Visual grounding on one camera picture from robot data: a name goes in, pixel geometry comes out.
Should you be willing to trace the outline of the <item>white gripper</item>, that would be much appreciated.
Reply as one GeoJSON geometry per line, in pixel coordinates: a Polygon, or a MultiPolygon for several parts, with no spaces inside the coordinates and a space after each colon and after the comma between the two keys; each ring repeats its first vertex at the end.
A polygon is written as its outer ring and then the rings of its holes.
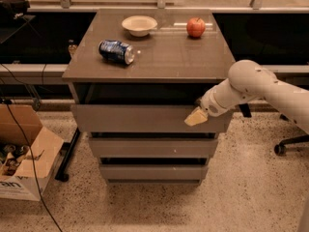
{"type": "Polygon", "coordinates": [[[209,89],[197,100],[196,107],[184,120],[188,126],[196,126],[208,121],[208,116],[218,117],[229,110],[227,95],[217,88],[209,89]]]}

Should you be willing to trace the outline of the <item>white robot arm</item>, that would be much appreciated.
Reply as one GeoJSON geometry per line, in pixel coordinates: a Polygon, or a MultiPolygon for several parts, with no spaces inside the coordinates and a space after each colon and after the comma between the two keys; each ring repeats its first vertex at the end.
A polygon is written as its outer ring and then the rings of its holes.
{"type": "Polygon", "coordinates": [[[228,78],[210,88],[186,117],[188,126],[218,117],[238,104],[263,99],[309,133],[309,91],[279,80],[254,61],[241,60],[228,71],[228,78]]]}

